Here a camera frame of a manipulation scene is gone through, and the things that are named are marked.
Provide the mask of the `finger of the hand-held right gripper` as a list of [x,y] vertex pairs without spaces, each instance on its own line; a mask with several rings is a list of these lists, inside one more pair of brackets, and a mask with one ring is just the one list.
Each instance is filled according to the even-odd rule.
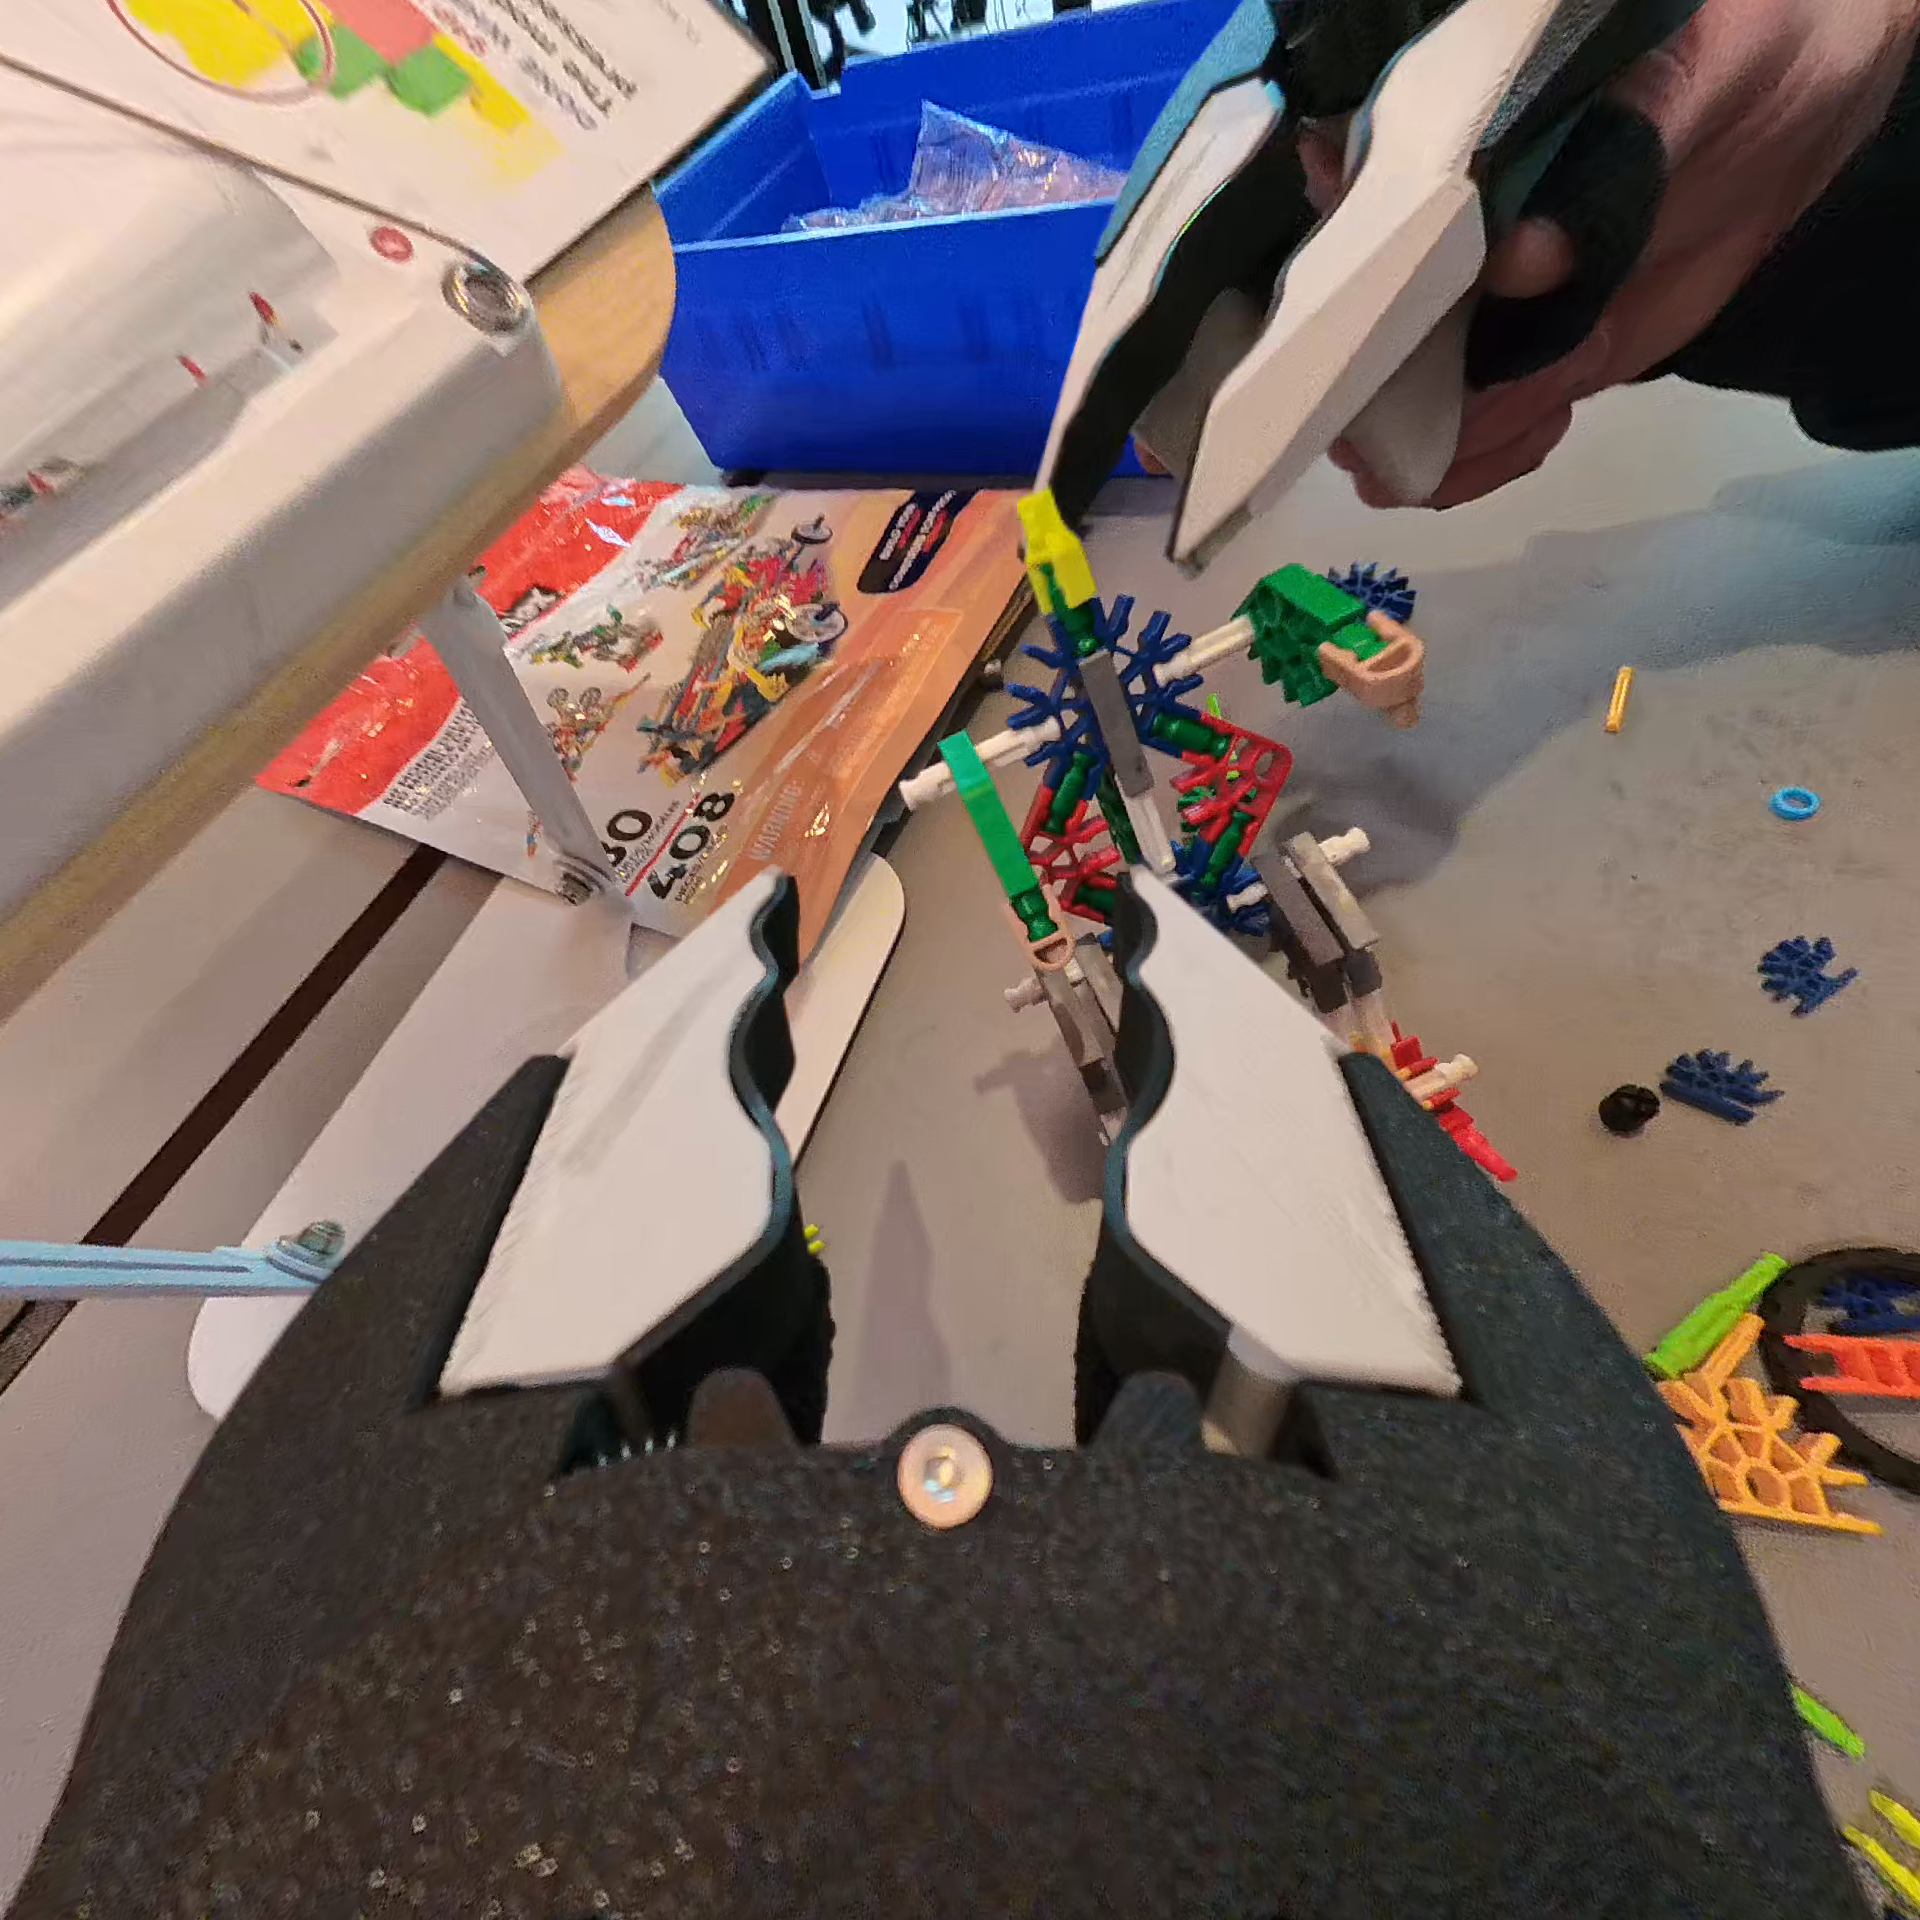
[[1036,487],[1079,527],[1147,410],[1179,376],[1211,304],[1274,247],[1287,201],[1280,89],[1259,75],[1211,87],[1173,140],[1150,140],[1150,176],[1114,207]]
[[1485,220],[1471,163],[1555,11],[1458,4],[1386,67],[1341,200],[1203,415],[1167,531],[1178,567],[1205,570],[1296,486],[1474,289]]

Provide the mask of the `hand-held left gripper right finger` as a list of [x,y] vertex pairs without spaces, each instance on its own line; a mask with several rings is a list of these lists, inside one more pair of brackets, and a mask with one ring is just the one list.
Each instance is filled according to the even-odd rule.
[[1114,911],[1120,1127],[1076,1326],[1076,1439],[1175,1376],[1271,1457],[1304,1386],[1453,1403],[1461,1375],[1354,1098],[1374,1062],[1167,883]]

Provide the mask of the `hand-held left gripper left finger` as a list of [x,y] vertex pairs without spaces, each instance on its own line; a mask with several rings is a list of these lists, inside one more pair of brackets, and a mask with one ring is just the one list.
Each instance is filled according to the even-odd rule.
[[781,1252],[798,1225],[778,1123],[798,970],[798,884],[763,872],[564,1044],[443,1396],[648,1361]]

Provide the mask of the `yellow clip connector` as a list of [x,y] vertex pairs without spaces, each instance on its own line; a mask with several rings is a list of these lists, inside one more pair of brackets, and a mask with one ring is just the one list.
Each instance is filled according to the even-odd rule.
[[1067,527],[1048,487],[1016,500],[1023,576],[1044,618],[1064,620],[1096,599],[1094,576],[1079,536]]

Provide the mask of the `multicoloured construction toy model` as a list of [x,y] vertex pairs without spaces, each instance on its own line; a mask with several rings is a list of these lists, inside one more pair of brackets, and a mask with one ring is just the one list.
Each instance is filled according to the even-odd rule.
[[1013,686],[1007,730],[948,736],[901,782],[901,801],[962,802],[1026,950],[1007,1002],[1048,1009],[1101,1136],[1114,1140],[1124,1114],[1114,911],[1120,883],[1144,872],[1218,934],[1276,954],[1308,1010],[1388,1065],[1470,1162],[1512,1182],[1458,1099],[1477,1064],[1430,1054],[1390,1010],[1378,935],[1346,878],[1368,836],[1287,833],[1292,750],[1230,721],[1206,691],[1214,665],[1246,659],[1290,704],[1343,694],[1408,730],[1424,699],[1422,638],[1300,564],[1264,576],[1236,618],[1197,638],[1164,610],[1136,624],[1128,596],[1099,609],[1101,652],[1075,656],[1046,620],[1023,649],[1040,682]]

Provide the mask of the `person's right forearm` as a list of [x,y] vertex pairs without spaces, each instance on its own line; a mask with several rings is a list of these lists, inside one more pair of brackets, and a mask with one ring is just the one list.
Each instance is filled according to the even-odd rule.
[[1918,444],[1918,62],[1714,320],[1646,374],[1786,401],[1822,447]]

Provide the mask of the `person's right hand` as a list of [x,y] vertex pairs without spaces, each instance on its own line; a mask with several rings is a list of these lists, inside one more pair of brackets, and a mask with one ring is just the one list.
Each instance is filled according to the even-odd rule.
[[1671,362],[1717,320],[1880,131],[1915,18],[1915,3],[1709,3],[1604,89],[1664,160],[1651,238],[1587,340],[1470,399],[1435,510],[1533,473],[1580,403]]

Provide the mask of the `clear plastic bag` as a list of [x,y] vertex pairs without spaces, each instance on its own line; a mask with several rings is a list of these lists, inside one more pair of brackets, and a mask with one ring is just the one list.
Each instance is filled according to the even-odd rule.
[[824,233],[920,225],[983,214],[1115,201],[1124,174],[938,103],[918,110],[918,140],[906,186],[850,209],[789,216],[781,233]]

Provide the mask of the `blue plastic bin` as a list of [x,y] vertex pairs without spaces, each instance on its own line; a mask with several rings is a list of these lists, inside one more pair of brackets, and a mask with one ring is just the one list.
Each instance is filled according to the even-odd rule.
[[1230,4],[1122,4],[768,87],[655,200],[663,379],[708,457],[781,473],[1030,479],[1114,200],[795,230],[907,186],[920,107],[1124,171]]

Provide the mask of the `small blue fan connector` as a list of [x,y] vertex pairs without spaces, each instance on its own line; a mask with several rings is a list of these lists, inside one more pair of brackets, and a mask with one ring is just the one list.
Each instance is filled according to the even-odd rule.
[[1786,1098],[1767,1071],[1727,1049],[1703,1047],[1672,1057],[1660,1081],[1661,1099],[1732,1126],[1749,1126]]
[[1763,954],[1757,978],[1763,993],[1791,1017],[1810,1017],[1844,993],[1859,970],[1840,963],[1831,938],[1791,935]]

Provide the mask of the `black rubber tyre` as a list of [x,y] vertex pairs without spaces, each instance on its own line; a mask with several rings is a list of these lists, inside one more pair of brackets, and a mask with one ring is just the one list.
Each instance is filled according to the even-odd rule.
[[1835,1436],[1840,1440],[1840,1459],[1850,1468],[1855,1468],[1872,1482],[1915,1500],[1915,1446],[1892,1447],[1864,1432],[1855,1420],[1855,1407],[1862,1401],[1907,1403],[1911,1408],[1915,1408],[1915,1403],[1885,1399],[1827,1399],[1820,1395],[1804,1396],[1796,1390],[1796,1379],[1804,1371],[1810,1375],[1812,1366],[1795,1361],[1786,1352],[1786,1340],[1791,1335],[1827,1334],[1828,1316],[1820,1307],[1822,1290],[1854,1272],[1891,1272],[1895,1276],[1918,1280],[1918,1256],[1898,1246],[1840,1246],[1791,1262],[1779,1286],[1774,1286],[1760,1304],[1760,1316],[1765,1322],[1765,1331],[1760,1335],[1760,1370],[1776,1392],[1796,1399],[1799,1422],[1807,1434]]

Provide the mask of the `K'nex instruction bag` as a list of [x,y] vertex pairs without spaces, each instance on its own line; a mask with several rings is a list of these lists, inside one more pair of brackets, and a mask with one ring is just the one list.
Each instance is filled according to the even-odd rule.
[[468,583],[632,921],[684,938],[781,870],[806,954],[1023,588],[1016,491],[576,467]]

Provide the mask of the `large yellow fan connector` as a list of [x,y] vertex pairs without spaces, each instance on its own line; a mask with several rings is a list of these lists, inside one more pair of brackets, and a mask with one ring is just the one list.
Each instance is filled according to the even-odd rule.
[[1720,1514],[1855,1539],[1883,1524],[1835,1504],[1864,1487],[1864,1474],[1838,1463],[1840,1440],[1802,1432],[1796,1399],[1774,1395],[1744,1368],[1724,1392],[1704,1399],[1675,1380],[1658,1386],[1682,1442]]

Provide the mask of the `orange connector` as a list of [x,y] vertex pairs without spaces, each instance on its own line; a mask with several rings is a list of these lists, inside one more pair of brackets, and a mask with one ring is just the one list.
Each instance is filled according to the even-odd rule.
[[1804,1396],[1918,1401],[1915,1335],[1789,1335],[1783,1350],[1812,1366],[1796,1379]]

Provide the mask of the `lime clip connector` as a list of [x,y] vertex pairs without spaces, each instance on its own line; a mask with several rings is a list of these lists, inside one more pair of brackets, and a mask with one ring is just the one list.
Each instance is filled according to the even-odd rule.
[[1840,1841],[1870,1876],[1892,1915],[1918,1915],[1918,1814],[1895,1793],[1870,1788],[1859,1818],[1840,1825]]

